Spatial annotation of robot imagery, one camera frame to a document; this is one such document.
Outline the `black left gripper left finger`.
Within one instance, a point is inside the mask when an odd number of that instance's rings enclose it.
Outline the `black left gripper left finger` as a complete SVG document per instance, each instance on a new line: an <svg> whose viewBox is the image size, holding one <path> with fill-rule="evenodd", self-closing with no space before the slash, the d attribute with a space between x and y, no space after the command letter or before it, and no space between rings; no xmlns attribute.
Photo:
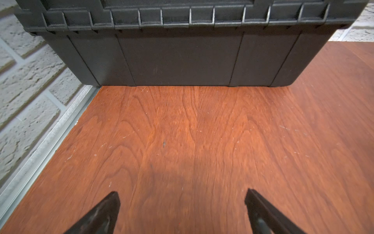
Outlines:
<svg viewBox="0 0 374 234"><path fill-rule="evenodd" d="M120 209L118 192L110 192L65 234L113 234Z"/></svg>

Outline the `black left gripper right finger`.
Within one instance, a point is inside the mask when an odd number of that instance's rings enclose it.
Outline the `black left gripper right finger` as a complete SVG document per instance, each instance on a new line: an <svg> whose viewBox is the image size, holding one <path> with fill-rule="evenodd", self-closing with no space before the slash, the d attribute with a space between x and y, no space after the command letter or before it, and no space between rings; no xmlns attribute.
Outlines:
<svg viewBox="0 0 374 234"><path fill-rule="evenodd" d="M303 234L304 231L254 189L248 189L244 203L254 234Z"/></svg>

